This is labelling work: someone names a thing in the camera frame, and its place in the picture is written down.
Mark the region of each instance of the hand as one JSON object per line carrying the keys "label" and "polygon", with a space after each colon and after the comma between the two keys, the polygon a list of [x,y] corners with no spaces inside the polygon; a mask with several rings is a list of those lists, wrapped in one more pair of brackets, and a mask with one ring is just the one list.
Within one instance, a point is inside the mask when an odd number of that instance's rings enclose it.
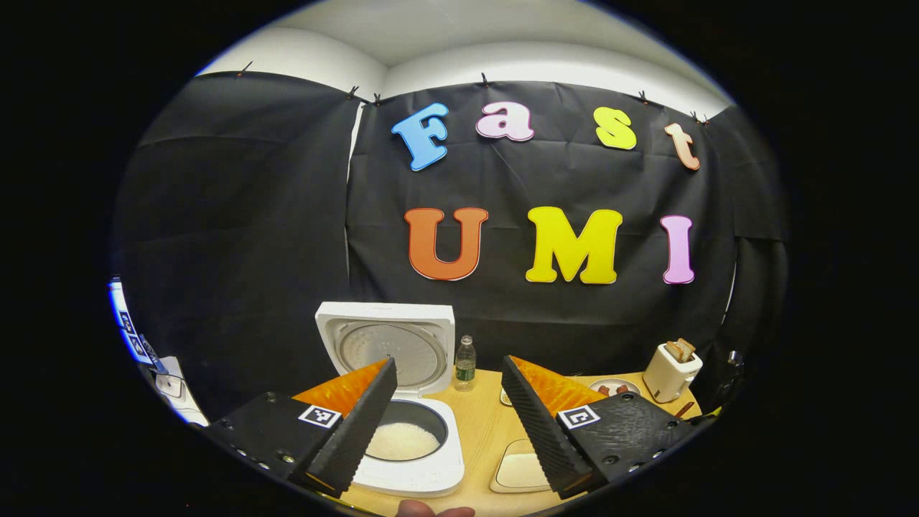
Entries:
{"label": "hand", "polygon": [[468,506],[450,508],[437,515],[420,500],[404,500],[399,503],[399,511],[395,517],[475,517],[475,510]]}

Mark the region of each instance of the black cloth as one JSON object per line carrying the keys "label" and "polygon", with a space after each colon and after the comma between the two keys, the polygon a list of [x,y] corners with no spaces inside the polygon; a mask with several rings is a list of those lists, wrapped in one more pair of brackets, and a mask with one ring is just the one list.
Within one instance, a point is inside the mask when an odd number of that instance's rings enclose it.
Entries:
{"label": "black cloth", "polygon": [[[728,364],[732,351],[748,362],[776,346],[789,284],[791,240],[788,189],[765,138],[737,106],[713,117],[710,127],[732,199],[737,270],[724,323],[693,384],[704,410],[730,402],[741,386],[731,386],[731,379],[749,374]],[[752,364],[763,368],[762,361]]]}
{"label": "black cloth", "polygon": [[[525,142],[480,136],[482,107],[514,101],[531,111],[536,135]],[[391,128],[440,102],[449,113],[447,155],[418,172]],[[594,110],[625,111],[638,143],[605,147],[596,136]],[[677,122],[693,140],[701,168],[678,159],[664,127]],[[350,284],[361,301],[450,304],[457,334],[471,334],[479,366],[497,370],[506,354],[559,373],[643,370],[654,348],[679,337],[703,358],[718,335],[732,285],[735,209],[711,141],[710,125],[617,92],[558,83],[512,82],[445,86],[367,105],[351,161],[347,196]],[[595,210],[615,210],[623,223],[616,239],[611,285],[532,283],[536,228],[528,211],[561,208],[575,234]],[[437,256],[459,254],[458,208],[489,213],[482,225],[478,268],[459,281],[432,281],[408,259],[406,211],[445,213],[437,229]],[[689,284],[664,283],[667,236],[660,220],[684,215],[689,230]]]}
{"label": "black cloth", "polygon": [[130,161],[114,215],[115,272],[138,330],[179,359],[210,419],[336,375],[313,315],[324,300],[347,299],[358,104],[285,75],[202,75]]}

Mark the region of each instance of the screen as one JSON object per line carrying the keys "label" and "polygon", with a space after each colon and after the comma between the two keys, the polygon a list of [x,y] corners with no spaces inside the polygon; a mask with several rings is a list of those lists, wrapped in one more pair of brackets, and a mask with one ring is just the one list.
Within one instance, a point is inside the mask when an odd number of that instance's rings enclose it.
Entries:
{"label": "screen", "polygon": [[144,350],[142,338],[134,328],[134,322],[128,312],[128,304],[124,300],[124,291],[121,289],[121,279],[114,277],[108,283],[108,293],[112,299],[112,309],[115,311],[115,320],[121,330],[121,336],[124,338],[128,350],[134,356],[136,361],[153,364],[150,356]]}

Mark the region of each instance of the white device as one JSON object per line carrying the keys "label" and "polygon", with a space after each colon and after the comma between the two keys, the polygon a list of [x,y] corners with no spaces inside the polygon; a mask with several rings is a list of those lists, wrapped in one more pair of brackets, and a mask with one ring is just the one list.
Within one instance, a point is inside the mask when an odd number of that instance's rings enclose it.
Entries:
{"label": "white device", "polygon": [[352,482],[377,492],[412,498],[454,492],[465,473],[456,416],[447,404],[422,398],[450,386],[456,339],[453,308],[323,302],[316,312],[316,325],[339,374],[392,357],[397,384],[392,400],[426,408],[437,415],[444,428],[440,446],[418,459],[386,461],[365,454]]}
{"label": "white device", "polygon": [[209,426],[210,422],[201,413],[198,403],[188,389],[188,384],[182,375],[178,359],[175,356],[169,356],[163,357],[161,361],[166,369],[169,370],[169,374],[159,373],[156,375],[156,387],[160,390],[160,393],[166,396],[173,410],[184,421],[195,422],[204,427]]}
{"label": "white device", "polygon": [[644,383],[651,390],[651,396],[662,404],[683,395],[696,380],[696,373],[702,369],[702,360],[695,352],[689,361],[679,362],[670,355],[666,346],[666,343],[658,345],[643,376]]}

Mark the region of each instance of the small plate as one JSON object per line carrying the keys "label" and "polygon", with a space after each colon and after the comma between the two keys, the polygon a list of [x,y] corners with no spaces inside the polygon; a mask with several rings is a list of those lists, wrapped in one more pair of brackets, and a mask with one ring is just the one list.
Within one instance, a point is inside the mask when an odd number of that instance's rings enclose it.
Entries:
{"label": "small plate", "polygon": [[608,379],[600,379],[599,381],[596,381],[595,383],[591,384],[590,389],[594,391],[600,391],[600,386],[606,386],[607,388],[609,388],[609,394],[615,395],[616,389],[622,385],[625,385],[629,389],[629,391],[641,395],[641,390],[634,383],[630,383],[629,381],[626,381],[624,379],[617,379],[616,377],[609,377]]}
{"label": "small plate", "polygon": [[499,494],[550,489],[529,439],[516,440],[507,445],[489,488]]}

